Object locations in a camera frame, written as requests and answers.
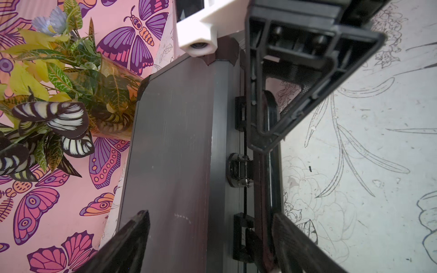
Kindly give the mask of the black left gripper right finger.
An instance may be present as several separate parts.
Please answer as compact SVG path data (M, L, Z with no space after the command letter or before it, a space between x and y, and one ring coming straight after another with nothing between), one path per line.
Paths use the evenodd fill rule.
M346 273L283 213L273 217L272 237L283 273Z

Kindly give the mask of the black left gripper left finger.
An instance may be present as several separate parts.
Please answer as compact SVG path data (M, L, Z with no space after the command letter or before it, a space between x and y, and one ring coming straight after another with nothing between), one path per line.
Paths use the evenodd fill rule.
M96 255L81 266L78 272L141 272L149 231L149 212L141 210Z

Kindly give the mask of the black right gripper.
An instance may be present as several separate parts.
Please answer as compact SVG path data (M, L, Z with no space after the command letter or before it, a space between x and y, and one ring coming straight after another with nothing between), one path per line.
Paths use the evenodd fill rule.
M245 19L249 147L267 154L385 43L371 19L388 1L250 1ZM272 115L269 78L300 87Z

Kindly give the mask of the dark grey poker case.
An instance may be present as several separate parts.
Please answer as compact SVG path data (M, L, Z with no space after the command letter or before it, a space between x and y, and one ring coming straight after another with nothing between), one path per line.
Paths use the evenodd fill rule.
M183 55L140 90L118 226L148 220L138 273L277 273L273 214L282 209L280 150L258 141L279 119L265 92L247 104L245 52Z

